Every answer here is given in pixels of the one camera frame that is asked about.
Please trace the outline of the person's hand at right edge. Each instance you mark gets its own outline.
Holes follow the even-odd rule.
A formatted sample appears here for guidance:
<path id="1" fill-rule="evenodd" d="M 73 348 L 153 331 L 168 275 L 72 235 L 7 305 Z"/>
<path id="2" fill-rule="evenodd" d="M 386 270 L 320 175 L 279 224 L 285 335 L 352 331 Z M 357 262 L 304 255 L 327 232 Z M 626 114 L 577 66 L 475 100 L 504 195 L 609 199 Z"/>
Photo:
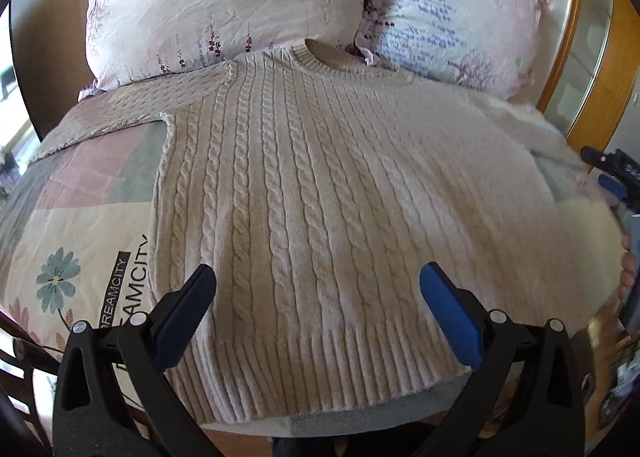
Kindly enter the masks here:
<path id="1" fill-rule="evenodd" d="M 622 246 L 625 250 L 620 258 L 620 283 L 618 284 L 618 296 L 623 299 L 628 295 L 636 282 L 636 261 L 630 252 L 630 237 L 623 235 Z"/>

